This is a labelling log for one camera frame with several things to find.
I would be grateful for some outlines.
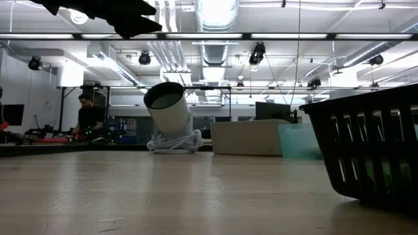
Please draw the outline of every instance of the equipment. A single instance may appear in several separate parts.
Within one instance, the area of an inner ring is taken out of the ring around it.
[[[43,68],[44,64],[40,60],[40,56],[32,56],[27,66],[33,71],[39,71]]]
[[[161,134],[148,142],[155,153],[194,153],[202,145],[199,130],[193,131],[193,118],[184,96],[184,88],[176,82],[153,86],[144,96],[144,103]]]
[[[375,56],[368,61],[368,63],[371,64],[371,66],[381,65],[381,64],[383,64],[383,62],[384,62],[384,59],[383,59],[383,56],[381,56],[381,55]]]
[[[24,104],[0,105],[0,123],[7,121],[11,126],[21,126],[24,108]]]
[[[319,87],[320,85],[321,85],[321,79],[319,77],[313,79],[311,82],[308,83],[308,87]]]
[[[255,103],[256,120],[282,119],[293,123],[295,120],[291,114],[291,107],[288,104],[274,104],[268,102]]]
[[[139,63],[141,65],[149,65],[151,63],[151,57],[149,51],[142,51],[139,57]]]
[[[32,0],[43,5],[54,16],[60,7],[77,10],[90,19],[96,17],[114,26],[115,32],[124,39],[130,39],[139,34],[160,31],[162,26],[145,16],[153,16],[157,10],[142,0]]]
[[[250,65],[258,65],[263,59],[264,54],[266,53],[266,47],[263,42],[257,42],[257,45],[254,48],[254,51],[251,53],[249,58]]]

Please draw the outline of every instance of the black plastic basket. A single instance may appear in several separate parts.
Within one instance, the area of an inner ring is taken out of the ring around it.
[[[367,202],[418,204],[415,105],[418,85],[300,107],[310,116],[337,193]]]

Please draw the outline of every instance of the person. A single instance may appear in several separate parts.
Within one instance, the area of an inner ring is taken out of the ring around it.
[[[78,97],[81,109],[78,111],[78,123],[72,134],[84,133],[87,129],[100,130],[103,128],[105,117],[99,107],[93,103],[93,99],[86,94]]]

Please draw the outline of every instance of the white cable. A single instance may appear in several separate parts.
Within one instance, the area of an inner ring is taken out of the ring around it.
[[[290,100],[290,106],[292,106],[293,103],[293,98],[295,98],[295,89],[296,89],[296,84],[298,82],[298,66],[299,66],[299,49],[300,49],[300,10],[301,10],[301,6],[302,6],[302,0],[299,0],[299,23],[298,23],[298,48],[297,48],[297,54],[296,54],[296,74],[295,74],[295,86],[293,87],[293,92],[292,92],[292,99]]]
[[[152,152],[167,152],[173,149],[184,149],[195,153],[201,146],[203,146],[202,133],[200,130],[195,130],[190,136],[184,136],[168,141],[164,139],[162,134],[159,134],[150,140],[146,146]]]

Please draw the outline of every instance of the wire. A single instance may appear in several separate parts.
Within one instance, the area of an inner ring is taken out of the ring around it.
[[[295,98],[295,90],[296,90],[296,84],[298,82],[298,66],[299,66],[299,49],[300,49],[300,10],[302,5],[302,0],[299,0],[299,23],[298,23],[298,49],[296,54],[296,75],[295,75],[295,86],[293,87],[292,92],[292,99],[290,100],[290,106],[292,107],[293,98]]]
[[[152,152],[168,152],[173,149],[184,149],[195,153],[203,145],[202,133],[200,130],[193,131],[190,136],[184,136],[175,140],[165,140],[162,134],[159,134],[146,145]]]
[[[265,56],[266,56],[266,60],[267,60],[268,66],[270,67],[270,71],[272,72],[272,75],[273,75],[274,81],[276,81],[276,85],[277,85],[277,87],[279,88],[280,94],[281,94],[281,96],[283,97],[283,100],[285,101],[285,104],[287,104],[287,101],[286,101],[285,95],[283,94],[283,92],[281,92],[281,89],[280,89],[279,83],[277,82],[277,79],[276,79],[276,76],[274,75],[274,72],[273,72],[272,66],[271,66],[271,64],[270,64],[270,61],[268,60],[267,53],[265,53]]]

